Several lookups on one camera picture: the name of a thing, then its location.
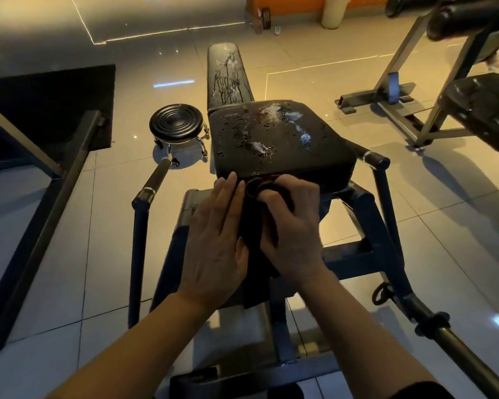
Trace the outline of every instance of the hand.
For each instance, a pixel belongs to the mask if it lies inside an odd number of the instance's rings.
[[[294,212],[281,195],[263,190],[258,200],[266,203],[276,223],[279,242],[273,245],[270,229],[263,224],[261,249],[277,271],[294,287],[300,288],[313,275],[325,270],[319,234],[320,188],[315,183],[281,175],[275,183],[290,191]]]
[[[249,250],[237,239],[244,193],[244,181],[237,186],[234,172],[227,180],[219,178],[190,221],[178,294],[211,314],[246,277]]]

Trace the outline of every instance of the black round stool seat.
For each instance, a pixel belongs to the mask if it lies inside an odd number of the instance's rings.
[[[181,144],[198,137],[202,125],[201,112],[186,104],[162,107],[153,113],[149,124],[154,137],[167,144]]]

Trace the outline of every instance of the black sleeve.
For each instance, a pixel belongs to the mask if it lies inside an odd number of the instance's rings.
[[[391,399],[454,399],[447,389],[436,382],[417,382],[401,389]]]

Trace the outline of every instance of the round stool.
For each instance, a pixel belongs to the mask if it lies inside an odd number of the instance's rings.
[[[197,108],[186,104],[167,105],[153,113],[149,126],[157,146],[163,148],[163,144],[167,145],[168,158],[174,167],[179,166],[179,161],[172,157],[172,144],[183,144],[194,139],[202,148],[202,160],[207,161],[207,149],[200,133],[203,128],[209,138],[209,129]]]

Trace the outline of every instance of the forearm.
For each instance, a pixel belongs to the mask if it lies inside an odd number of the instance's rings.
[[[152,313],[48,397],[151,399],[211,313],[178,293],[168,295]]]
[[[325,269],[300,294],[330,342],[355,398],[386,399],[434,377]]]

